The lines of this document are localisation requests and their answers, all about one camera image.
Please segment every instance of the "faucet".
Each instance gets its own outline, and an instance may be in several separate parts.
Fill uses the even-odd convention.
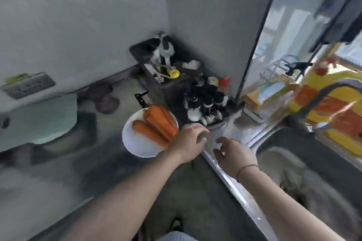
[[[314,133],[313,127],[307,123],[305,123],[305,119],[309,112],[316,107],[319,102],[323,100],[325,96],[327,96],[333,90],[340,87],[349,87],[357,90],[362,94],[362,81],[353,78],[343,78],[331,85],[328,85],[321,89],[316,97],[314,97],[310,103],[304,107],[301,107],[299,111],[295,114],[289,115],[287,117],[287,123],[290,127],[299,128],[307,131],[308,133]],[[329,129],[329,123],[322,128],[323,130]]]

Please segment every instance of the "person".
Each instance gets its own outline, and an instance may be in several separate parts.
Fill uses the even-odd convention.
[[[203,151],[206,138],[198,141],[203,132],[209,131],[201,124],[184,126],[170,147],[153,162],[95,202],[71,227],[65,240],[132,240],[172,172]],[[214,149],[220,167],[250,192],[280,241],[343,240],[260,171],[249,148],[225,137],[216,142],[222,144],[220,149]],[[170,232],[160,240],[195,239]]]

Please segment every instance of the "thin bracelet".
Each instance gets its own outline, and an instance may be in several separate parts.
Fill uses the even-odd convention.
[[[242,168],[238,171],[238,173],[236,174],[236,180],[238,180],[239,174],[240,174],[240,172],[241,172],[243,169],[245,169],[245,168],[247,168],[247,167],[251,167],[251,166],[256,166],[257,168],[259,168],[259,166],[256,165],[256,164],[246,165],[246,166],[242,167]]]

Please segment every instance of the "sink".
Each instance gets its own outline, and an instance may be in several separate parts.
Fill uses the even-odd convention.
[[[251,146],[260,169],[346,240],[361,240],[362,171],[282,122]]]

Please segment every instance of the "power outlet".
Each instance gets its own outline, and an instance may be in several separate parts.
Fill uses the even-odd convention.
[[[46,73],[41,72],[21,81],[4,85],[1,90],[11,98],[20,99],[53,86],[55,86],[54,80]]]

